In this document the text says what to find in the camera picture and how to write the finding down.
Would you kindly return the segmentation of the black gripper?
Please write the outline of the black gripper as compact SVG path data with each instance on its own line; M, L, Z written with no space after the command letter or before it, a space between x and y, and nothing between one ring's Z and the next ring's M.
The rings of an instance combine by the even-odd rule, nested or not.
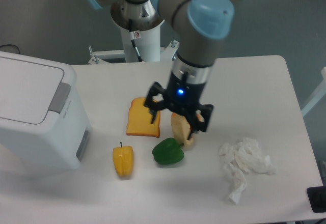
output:
M187 113L187 121L191 127L188 139L192 137L193 133L206 132L214 106L200 103L205 85L206 83L188 83L178 78L173 72L170 74L166 90L155 81L144 102L144 107L149 109L152 116L150 123L155 122L157 112L165 109L167 103L167 108L170 111L183 116ZM162 95L163 100L154 100L157 95Z

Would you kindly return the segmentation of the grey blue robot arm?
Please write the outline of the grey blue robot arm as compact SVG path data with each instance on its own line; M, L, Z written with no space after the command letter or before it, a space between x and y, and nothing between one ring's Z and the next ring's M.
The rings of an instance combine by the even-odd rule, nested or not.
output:
M129 31L140 31L166 21L180 36L166 88L155 82L144 106L152 117L168 109L184 116L190 132L206 131L214 109L200 103L200 97L219 54L219 45L228 35L237 0L94 0Z

